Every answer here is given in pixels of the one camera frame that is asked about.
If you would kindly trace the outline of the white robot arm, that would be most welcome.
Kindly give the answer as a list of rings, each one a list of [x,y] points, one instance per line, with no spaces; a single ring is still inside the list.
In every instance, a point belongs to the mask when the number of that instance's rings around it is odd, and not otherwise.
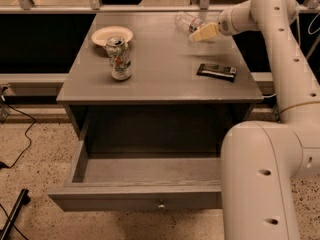
[[[320,85],[290,29],[295,0],[248,0],[224,10],[219,30],[262,33],[280,120],[232,127],[221,148],[225,240],[300,240],[294,177],[318,173]]]

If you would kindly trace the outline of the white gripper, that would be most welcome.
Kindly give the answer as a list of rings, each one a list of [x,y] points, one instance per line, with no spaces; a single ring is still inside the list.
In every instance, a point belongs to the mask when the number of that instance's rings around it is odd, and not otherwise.
[[[218,17],[218,25],[214,22],[210,22],[189,36],[189,40],[192,42],[201,42],[213,39],[218,36],[219,31],[225,36],[237,35],[240,30],[236,28],[236,20],[233,17],[235,12],[234,7],[223,10]]]

